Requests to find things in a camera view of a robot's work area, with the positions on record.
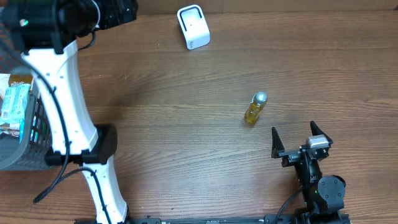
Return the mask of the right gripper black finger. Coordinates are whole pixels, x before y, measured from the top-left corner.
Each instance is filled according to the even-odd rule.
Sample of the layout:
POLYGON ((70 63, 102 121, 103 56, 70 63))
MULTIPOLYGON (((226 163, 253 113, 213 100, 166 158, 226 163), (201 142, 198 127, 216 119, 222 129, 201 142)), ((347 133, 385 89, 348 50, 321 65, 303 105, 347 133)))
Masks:
POLYGON ((310 122, 310 129, 312 132, 312 136, 324 135, 325 133, 317 126, 314 121, 310 122))
POLYGON ((272 150, 271 150, 271 158, 277 159, 280 155, 285 152, 285 147, 280 140, 279 134, 275 127, 272 127, 272 150))

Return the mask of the yellow dish soap bottle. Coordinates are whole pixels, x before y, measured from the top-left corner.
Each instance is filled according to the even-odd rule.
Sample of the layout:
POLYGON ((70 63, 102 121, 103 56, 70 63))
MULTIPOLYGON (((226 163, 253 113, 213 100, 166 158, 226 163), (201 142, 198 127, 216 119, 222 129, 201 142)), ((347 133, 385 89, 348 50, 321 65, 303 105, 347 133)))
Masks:
POLYGON ((267 103, 267 93, 264 91, 257 92, 250 102, 248 109, 244 114, 244 119, 251 124, 254 124, 260 116, 261 111, 267 103))

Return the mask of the teal snack wrapper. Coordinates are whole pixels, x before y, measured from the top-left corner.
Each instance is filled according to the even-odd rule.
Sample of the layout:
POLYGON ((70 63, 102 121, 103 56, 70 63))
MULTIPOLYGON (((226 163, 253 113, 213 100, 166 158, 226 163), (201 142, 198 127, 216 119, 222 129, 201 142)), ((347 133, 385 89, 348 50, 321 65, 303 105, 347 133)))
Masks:
POLYGON ((1 87, 1 132, 19 130, 25 120, 31 85, 20 83, 1 87))

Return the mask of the brown snack pouch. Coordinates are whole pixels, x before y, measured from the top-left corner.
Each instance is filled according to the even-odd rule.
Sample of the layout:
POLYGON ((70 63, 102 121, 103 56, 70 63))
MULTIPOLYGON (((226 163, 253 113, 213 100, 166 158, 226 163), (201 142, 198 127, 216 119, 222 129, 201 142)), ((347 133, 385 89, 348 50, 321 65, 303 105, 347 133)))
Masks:
POLYGON ((1 95, 4 96, 6 90, 13 85, 31 84, 33 77, 31 75, 12 75, 8 73, 0 74, 1 95))

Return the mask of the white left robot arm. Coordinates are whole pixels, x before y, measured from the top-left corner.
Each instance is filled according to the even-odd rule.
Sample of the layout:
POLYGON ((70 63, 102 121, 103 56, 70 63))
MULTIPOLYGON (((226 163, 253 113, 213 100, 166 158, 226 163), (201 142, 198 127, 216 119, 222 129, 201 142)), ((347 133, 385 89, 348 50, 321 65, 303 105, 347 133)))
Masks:
POLYGON ((54 184, 68 177, 69 163, 78 164, 95 204, 96 223, 130 223, 131 217, 114 169, 116 127, 90 118, 77 40, 134 21, 138 8, 136 0, 48 0, 8 1, 2 11, 13 43, 6 51, 32 72, 40 91, 52 137, 44 159, 61 168, 54 184))

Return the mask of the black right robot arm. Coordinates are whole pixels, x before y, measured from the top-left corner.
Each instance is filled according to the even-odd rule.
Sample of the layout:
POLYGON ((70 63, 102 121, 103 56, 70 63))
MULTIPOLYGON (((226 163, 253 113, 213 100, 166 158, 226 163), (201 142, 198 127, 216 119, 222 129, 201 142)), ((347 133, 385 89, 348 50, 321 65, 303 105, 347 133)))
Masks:
POLYGON ((271 158, 282 159, 282 167, 293 166, 299 182, 299 190, 290 196, 279 209, 274 223, 350 223, 344 208, 345 180, 338 175, 324 176, 318 164, 329 156, 333 140, 314 121, 310 122, 312 135, 297 150, 286 151, 275 127, 272 131, 271 158), (293 215, 282 217, 285 207, 298 194, 303 195, 305 206, 296 209, 293 215))

